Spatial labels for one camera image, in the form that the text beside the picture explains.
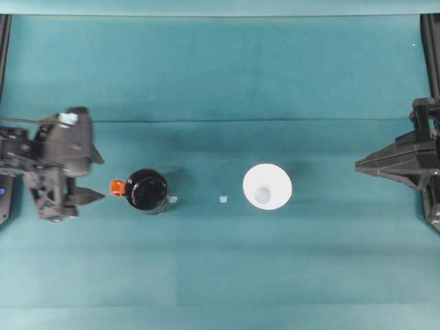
teal tabletop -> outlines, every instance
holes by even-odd
[[[354,171],[429,95],[418,15],[14,16],[1,115],[89,107],[79,184],[107,196],[54,224],[17,182],[0,329],[437,329],[419,194]],[[273,211],[242,189],[266,162],[294,185]],[[156,216],[108,193],[144,167],[177,197]]]

cable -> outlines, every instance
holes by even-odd
[[[29,120],[20,118],[4,118],[0,117],[0,122],[22,122],[24,124],[34,124],[34,125],[44,125],[44,124],[59,124],[67,127],[73,127],[71,124],[66,124],[65,122],[59,122],[58,120]]]

teal surface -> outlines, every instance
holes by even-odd
[[[79,184],[148,166],[178,201],[148,217],[108,196],[54,225],[19,186],[0,329],[436,329],[440,236],[419,195],[354,171],[429,95],[417,22],[16,17],[1,114],[87,105],[106,164]],[[236,92],[247,78],[262,85]],[[261,162],[291,176],[284,208],[246,201]]]
[[[0,12],[116,16],[335,16],[421,14],[437,0],[3,0]]]
[[[0,323],[434,329],[439,235],[423,222],[417,194],[353,170],[409,128],[405,120],[97,124],[107,164],[82,184],[104,192],[110,179],[153,166],[179,200],[151,218],[107,197],[53,225],[35,219],[23,194],[0,235]],[[259,162],[294,181],[280,210],[243,196],[242,178]]]
[[[428,95],[419,16],[16,16],[4,116],[402,118]]]

black mug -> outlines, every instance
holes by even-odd
[[[125,182],[113,180],[110,193],[125,196],[131,206],[148,215],[165,210],[170,199],[165,177],[151,168],[137,170]]]

orange handle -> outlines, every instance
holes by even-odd
[[[116,197],[125,196],[125,181],[113,180],[110,182],[110,194]]]

